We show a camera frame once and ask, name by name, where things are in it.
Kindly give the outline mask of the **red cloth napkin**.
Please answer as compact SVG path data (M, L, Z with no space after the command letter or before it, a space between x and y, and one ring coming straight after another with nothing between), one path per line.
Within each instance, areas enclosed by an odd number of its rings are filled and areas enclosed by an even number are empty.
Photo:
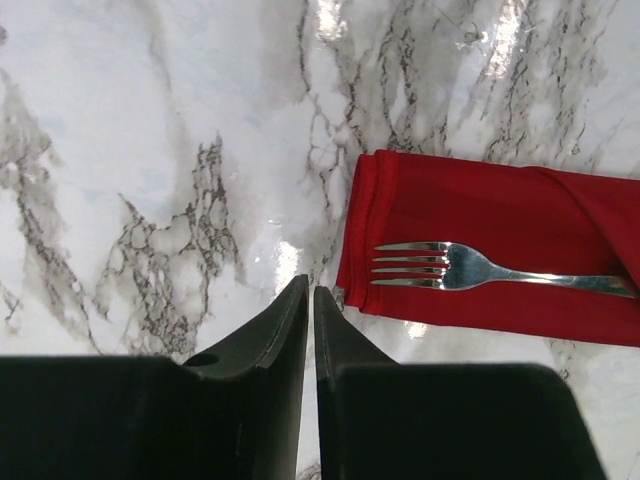
M568 288L490 283L460 292L384 286L385 244L450 241L530 272L639 276L635 180L380 150L356 165L337 274L371 315L637 346L639 303Z

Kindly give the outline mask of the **silver fork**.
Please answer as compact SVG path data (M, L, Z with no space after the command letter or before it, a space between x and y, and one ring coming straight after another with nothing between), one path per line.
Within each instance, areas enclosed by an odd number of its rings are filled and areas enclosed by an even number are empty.
M564 287L623 298L634 298L631 282L619 276L561 275L509 269L480 251L452 242L406 242L378 246L378 268L370 283L379 286L463 291L487 283L516 282Z

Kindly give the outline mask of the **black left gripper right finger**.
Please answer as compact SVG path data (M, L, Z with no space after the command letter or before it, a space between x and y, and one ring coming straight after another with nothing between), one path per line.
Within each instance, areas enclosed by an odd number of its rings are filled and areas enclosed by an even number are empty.
M535 364L399 364L314 292L326 479L601 479L568 386Z

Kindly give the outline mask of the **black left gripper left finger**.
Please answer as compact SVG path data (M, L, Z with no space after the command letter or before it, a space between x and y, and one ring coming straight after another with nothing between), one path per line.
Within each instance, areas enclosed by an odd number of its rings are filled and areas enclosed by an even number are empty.
M291 479L309 283L183 363L164 356L1 361L5 479Z

